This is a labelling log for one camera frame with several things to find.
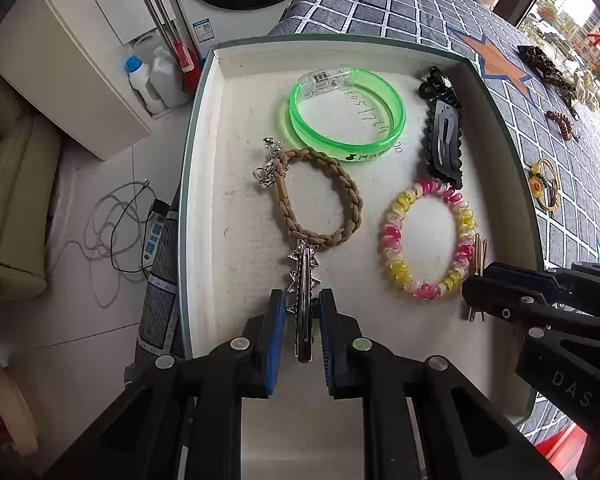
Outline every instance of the white cable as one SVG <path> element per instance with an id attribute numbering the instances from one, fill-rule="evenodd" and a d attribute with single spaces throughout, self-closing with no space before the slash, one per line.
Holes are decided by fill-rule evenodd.
<path id="1" fill-rule="evenodd" d="M 69 245 L 78 246 L 80 248 L 80 252 L 82 253 L 82 256 L 89 262 L 89 277 L 90 277 L 90 282 L 91 282 L 91 292 L 93 293 L 93 298 L 96 301 L 96 303 L 102 308 L 107 308 L 108 306 L 111 306 L 113 304 L 113 302 L 116 301 L 116 299 L 118 298 L 118 293 L 120 292 L 120 285 L 122 283 L 121 278 L 125 278 L 127 281 L 129 281 L 131 283 L 140 283 L 146 279 L 144 272 L 142 273 L 142 277 L 140 280 L 132 280 L 130 278 L 130 276 L 128 276 L 124 270 L 116 270 L 116 273 L 118 275 L 118 283 L 116 284 L 116 291 L 113 294 L 113 297 L 107 303 L 100 302 L 100 300 L 98 299 L 98 296 L 96 295 L 95 286 L 93 283 L 93 262 L 94 261 L 113 259 L 115 266 L 120 267 L 120 264 L 118 263 L 118 260 L 116 257 L 119 256 L 120 254 L 126 253 L 127 251 L 131 250 L 140 241 L 141 226 L 143 224 L 146 224 L 147 220 L 140 219 L 140 217 L 138 216 L 138 211 L 136 210 L 136 208 L 133 204 L 130 204 L 129 202 L 124 202 L 123 200 L 120 200 L 115 195 L 115 193 L 117 191 L 124 189 L 125 187 L 128 187 L 128 186 L 134 186 L 135 184 L 139 184 L 140 186 L 142 186 L 142 189 L 138 193 L 138 196 L 140 196 L 140 194 L 145 189 L 148 189 L 149 191 L 151 191 L 151 194 L 154 196 L 154 200 L 155 200 L 155 198 L 156 198 L 155 192 L 151 188 L 151 186 L 149 186 L 149 181 L 147 181 L 147 180 L 144 182 L 138 182 L 137 180 L 135 180 L 135 181 L 123 184 L 122 186 L 118 186 L 116 189 L 107 193 L 105 196 L 103 196 L 101 199 L 99 199 L 93 206 L 93 209 L 91 209 L 91 213 L 89 214 L 89 217 L 87 218 L 87 222 L 84 225 L 84 231 L 82 232 L 82 243 L 80 243 L 80 240 L 66 241 L 65 244 L 62 246 L 62 249 L 60 249 L 58 257 L 56 258 L 53 265 L 51 265 L 47 268 L 47 274 L 49 276 L 51 276 L 54 273 L 54 271 L 56 270 L 56 267 L 58 266 L 58 262 L 60 261 L 60 258 L 62 257 L 62 253 L 64 253 L 64 250 L 67 248 L 67 246 L 69 246 Z M 107 216 L 105 217 L 102 225 L 100 225 L 99 227 L 96 227 L 95 221 L 96 221 L 97 213 L 98 213 L 99 209 L 102 207 L 102 205 L 108 200 L 113 200 L 114 205 L 111 207 L 111 209 L 109 209 L 109 212 L 107 213 Z M 136 238 L 134 239 L 134 241 L 131 242 L 128 246 L 123 247 L 121 249 L 113 249 L 113 247 L 116 244 L 116 239 L 118 238 L 118 236 L 115 233 L 113 233 L 113 241 L 111 243 L 111 237 L 110 236 L 103 237 L 103 232 L 107 227 L 111 227 L 113 229 L 116 225 L 116 222 L 120 218 L 120 217 L 116 218 L 116 221 L 111 220 L 111 216 L 113 215 L 114 211 L 117 208 L 122 208 L 122 210 L 124 210 L 124 208 L 127 205 L 128 205 L 128 208 L 127 208 L 125 214 L 130 216 L 131 219 L 136 222 L 136 225 L 138 226 L 138 232 L 136 233 Z M 93 235 L 95 236 L 95 241 L 93 242 L 93 244 L 90 244 L 87 241 L 87 232 L 89 231 L 90 225 L 91 225 L 91 231 L 93 232 Z"/>

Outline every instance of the red sign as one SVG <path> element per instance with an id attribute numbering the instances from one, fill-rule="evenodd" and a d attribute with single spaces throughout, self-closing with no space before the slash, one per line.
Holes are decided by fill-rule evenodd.
<path id="1" fill-rule="evenodd" d="M 598 46 L 600 44 L 600 29 L 597 33 L 592 32 L 590 34 L 587 34 L 588 38 L 592 38 L 593 41 L 593 46 Z"/>

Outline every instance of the gray and white plaid tablecloth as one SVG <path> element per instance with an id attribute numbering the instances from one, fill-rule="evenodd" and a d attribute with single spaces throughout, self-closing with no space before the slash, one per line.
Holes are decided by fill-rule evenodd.
<path id="1" fill-rule="evenodd" d="M 532 77 L 525 81 L 530 99 L 506 78 L 484 73 L 476 51 L 453 30 L 478 41 L 491 40 L 512 63 Z M 600 115 L 576 104 L 574 124 L 580 143 L 565 142 L 546 110 L 569 112 L 554 90 L 526 68 L 517 45 L 528 37 L 472 0 L 293 0 L 270 34 L 367 34 L 451 50 L 467 57 L 483 76 L 509 127 L 526 168 L 544 156 L 557 165 L 562 180 L 562 206 L 555 219 L 537 208 L 545 265 L 569 267 L 594 262 L 600 253 Z M 568 423 L 555 406 L 538 395 L 531 418 L 521 431 L 540 442 Z"/>

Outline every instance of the transparent plastic clasp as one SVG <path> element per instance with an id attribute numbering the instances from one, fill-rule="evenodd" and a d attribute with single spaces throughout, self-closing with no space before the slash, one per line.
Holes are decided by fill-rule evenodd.
<path id="1" fill-rule="evenodd" d="M 351 86 L 351 67 L 341 66 L 332 70 L 317 70 L 303 75 L 298 84 L 302 89 L 302 98 L 307 99 L 318 94 Z"/>

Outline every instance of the wooden bead bracelet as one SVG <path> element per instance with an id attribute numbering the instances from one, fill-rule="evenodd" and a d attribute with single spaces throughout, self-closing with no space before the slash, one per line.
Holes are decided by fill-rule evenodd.
<path id="1" fill-rule="evenodd" d="M 445 277 L 437 285 L 414 279 L 402 256 L 400 239 L 402 220 L 413 203 L 425 195 L 439 196 L 451 208 L 458 226 L 458 244 L 454 260 Z M 380 233 L 382 253 L 392 281 L 405 291 L 423 300 L 435 300 L 458 288 L 468 273 L 474 254 L 475 227 L 474 212 L 462 193 L 439 179 L 416 182 L 413 187 L 398 195 L 386 216 L 386 224 Z"/>
<path id="2" fill-rule="evenodd" d="M 565 114 L 555 112 L 554 110 L 548 110 L 546 118 L 552 120 L 560 128 L 560 134 L 564 140 L 573 139 L 573 124 Z"/>

